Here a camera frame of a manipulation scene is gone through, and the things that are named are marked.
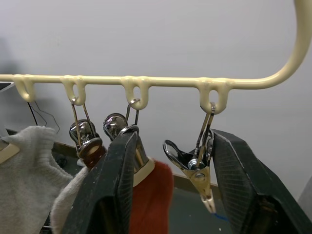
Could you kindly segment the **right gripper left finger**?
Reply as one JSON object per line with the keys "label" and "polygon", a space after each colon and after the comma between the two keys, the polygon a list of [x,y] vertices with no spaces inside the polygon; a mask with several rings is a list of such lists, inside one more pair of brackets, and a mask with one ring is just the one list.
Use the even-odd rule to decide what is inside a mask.
{"label": "right gripper left finger", "polygon": [[105,158],[83,180],[62,233],[129,232],[138,133],[132,125],[110,144]]}

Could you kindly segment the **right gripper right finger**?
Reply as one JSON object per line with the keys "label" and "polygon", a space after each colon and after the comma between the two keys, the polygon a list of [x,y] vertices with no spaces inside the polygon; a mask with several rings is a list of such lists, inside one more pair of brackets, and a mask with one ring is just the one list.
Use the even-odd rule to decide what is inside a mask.
{"label": "right gripper right finger", "polygon": [[310,234],[312,223],[279,177],[239,137],[214,130],[213,163],[234,234]]}

